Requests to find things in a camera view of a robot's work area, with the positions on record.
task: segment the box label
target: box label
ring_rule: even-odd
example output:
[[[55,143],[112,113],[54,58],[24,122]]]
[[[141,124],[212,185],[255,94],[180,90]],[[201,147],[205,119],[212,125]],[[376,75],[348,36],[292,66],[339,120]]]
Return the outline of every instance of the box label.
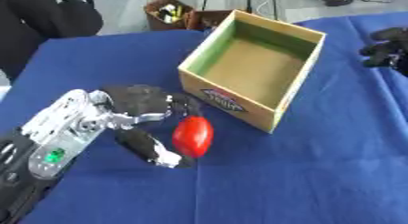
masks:
[[[219,107],[228,111],[239,111],[246,112],[247,110],[239,105],[233,98],[227,97],[221,94],[215,89],[201,89],[201,91],[206,95],[206,97],[216,103]]]

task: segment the white cable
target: white cable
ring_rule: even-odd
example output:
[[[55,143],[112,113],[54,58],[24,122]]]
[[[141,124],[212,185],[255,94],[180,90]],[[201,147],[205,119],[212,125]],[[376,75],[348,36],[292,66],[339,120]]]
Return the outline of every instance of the white cable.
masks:
[[[270,1],[271,1],[271,0],[266,0],[266,1],[264,1],[262,4],[258,5],[258,7],[257,7],[257,9],[256,9],[256,12],[258,13],[258,15],[265,16],[265,17],[270,17],[270,15],[264,15],[264,14],[261,12],[261,8],[262,8],[263,6],[265,6],[265,5],[267,5],[267,4],[270,4]]]

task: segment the blue tablecloth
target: blue tablecloth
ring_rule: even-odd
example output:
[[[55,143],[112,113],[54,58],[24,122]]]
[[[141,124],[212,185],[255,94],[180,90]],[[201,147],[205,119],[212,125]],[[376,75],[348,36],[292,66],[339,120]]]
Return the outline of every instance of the blue tablecloth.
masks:
[[[301,25],[327,41],[272,135],[204,106],[216,133],[209,153],[194,168],[166,169],[107,131],[23,223],[407,223],[408,79],[363,68],[358,50],[371,31],[408,25],[408,14]],[[49,41],[0,104],[0,131],[73,88],[180,91],[176,67],[202,39],[172,31]],[[167,143],[170,130],[158,131]]]

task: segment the basket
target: basket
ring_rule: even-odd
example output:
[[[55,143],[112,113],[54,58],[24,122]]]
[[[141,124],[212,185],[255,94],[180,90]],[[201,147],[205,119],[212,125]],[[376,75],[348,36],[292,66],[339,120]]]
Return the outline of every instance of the basket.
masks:
[[[178,20],[177,22],[168,24],[161,20],[155,15],[158,13],[158,10],[168,4],[173,4],[175,6],[181,5],[183,7],[183,13],[190,12],[193,8],[189,5],[186,5],[179,0],[156,0],[145,6],[146,16],[148,18],[148,25],[150,30],[153,31],[163,31],[163,30],[173,30],[173,29],[185,29],[185,21],[183,19]]]

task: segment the cardboard box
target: cardboard box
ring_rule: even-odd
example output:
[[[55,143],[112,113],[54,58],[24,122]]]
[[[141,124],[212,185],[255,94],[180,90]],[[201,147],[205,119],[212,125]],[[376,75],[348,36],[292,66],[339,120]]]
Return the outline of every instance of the cardboard box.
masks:
[[[186,91],[272,132],[316,62],[322,32],[234,10],[179,66]]]

